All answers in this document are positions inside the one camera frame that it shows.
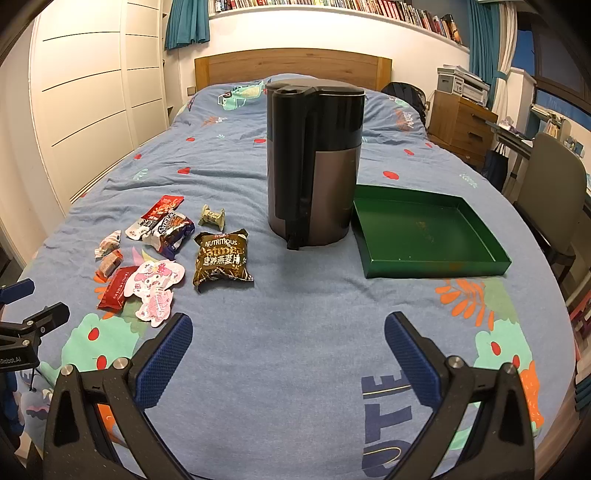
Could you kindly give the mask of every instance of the screw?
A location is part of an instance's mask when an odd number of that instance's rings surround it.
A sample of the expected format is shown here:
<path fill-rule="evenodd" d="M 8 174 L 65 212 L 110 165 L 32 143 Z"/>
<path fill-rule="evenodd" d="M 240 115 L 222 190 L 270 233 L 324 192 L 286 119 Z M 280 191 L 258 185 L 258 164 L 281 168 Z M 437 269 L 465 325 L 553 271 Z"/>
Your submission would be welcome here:
<path fill-rule="evenodd" d="M 117 360 L 113 362 L 113 367 L 117 370 L 123 370 L 125 367 L 129 365 L 129 360 L 127 360 L 124 356 L 120 356 Z"/>
<path fill-rule="evenodd" d="M 464 366 L 464 360 L 458 356 L 451 356 L 447 359 L 447 364 L 452 368 L 462 368 Z"/>
<path fill-rule="evenodd" d="M 61 368 L 60 373 L 62 375 L 70 375 L 73 371 L 74 371 L 74 367 L 70 364 L 67 364 Z"/>
<path fill-rule="evenodd" d="M 513 364 L 505 364 L 503 365 L 503 370 L 505 370 L 505 372 L 507 372 L 509 375 L 513 375 L 515 373 L 515 365 Z"/>

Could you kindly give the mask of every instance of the cabinet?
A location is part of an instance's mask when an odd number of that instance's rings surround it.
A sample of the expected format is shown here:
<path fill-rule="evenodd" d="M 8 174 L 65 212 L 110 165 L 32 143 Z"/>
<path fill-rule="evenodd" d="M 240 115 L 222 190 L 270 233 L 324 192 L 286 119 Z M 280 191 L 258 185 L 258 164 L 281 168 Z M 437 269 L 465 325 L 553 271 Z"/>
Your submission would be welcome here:
<path fill-rule="evenodd" d="M 493 141 L 486 121 L 497 119 L 495 113 L 459 95 L 435 91 L 427 132 L 432 142 L 480 170 Z"/>
<path fill-rule="evenodd" d="M 35 19 L 31 112 L 64 213 L 168 127 L 161 18 L 160 0 L 54 0 Z"/>

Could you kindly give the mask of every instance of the wooden headboard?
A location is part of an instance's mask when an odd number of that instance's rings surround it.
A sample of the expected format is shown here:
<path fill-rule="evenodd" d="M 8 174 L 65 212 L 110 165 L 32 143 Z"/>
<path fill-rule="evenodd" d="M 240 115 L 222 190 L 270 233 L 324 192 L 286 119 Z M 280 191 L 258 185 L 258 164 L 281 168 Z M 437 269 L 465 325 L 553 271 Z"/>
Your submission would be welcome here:
<path fill-rule="evenodd" d="M 258 80 L 278 73 L 300 73 L 380 91 L 392 75 L 392 60 L 322 48 L 262 48 L 195 59 L 199 91 L 217 83 Z"/>

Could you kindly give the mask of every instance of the red snack packet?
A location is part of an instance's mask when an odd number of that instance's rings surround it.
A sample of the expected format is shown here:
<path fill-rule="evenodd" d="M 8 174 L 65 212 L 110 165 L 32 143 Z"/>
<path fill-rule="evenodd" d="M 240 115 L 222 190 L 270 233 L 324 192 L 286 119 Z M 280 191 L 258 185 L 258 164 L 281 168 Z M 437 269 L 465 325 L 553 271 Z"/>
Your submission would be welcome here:
<path fill-rule="evenodd" d="M 98 308 L 100 309 L 113 309 L 118 312 L 123 308 L 125 303 L 125 297 L 123 290 L 125 289 L 125 283 L 127 279 L 135 273 L 139 267 L 134 265 L 133 267 L 121 267 L 115 272 L 103 297 L 100 300 Z"/>
<path fill-rule="evenodd" d="M 125 234 L 132 240 L 141 240 L 146 233 L 150 232 L 156 226 L 164 215 L 178 207 L 183 200 L 184 197 L 163 195 L 156 202 L 156 205 L 125 231 Z"/>

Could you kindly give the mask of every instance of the electric kettle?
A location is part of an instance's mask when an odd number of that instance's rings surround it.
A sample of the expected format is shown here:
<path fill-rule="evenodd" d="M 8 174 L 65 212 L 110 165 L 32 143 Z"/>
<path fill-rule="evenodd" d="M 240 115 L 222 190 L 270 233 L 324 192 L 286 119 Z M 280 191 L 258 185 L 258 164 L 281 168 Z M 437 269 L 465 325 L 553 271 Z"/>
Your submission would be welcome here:
<path fill-rule="evenodd" d="M 271 229 L 287 248 L 328 245 L 349 230 L 365 92 L 301 78 L 267 84 L 267 194 Z"/>

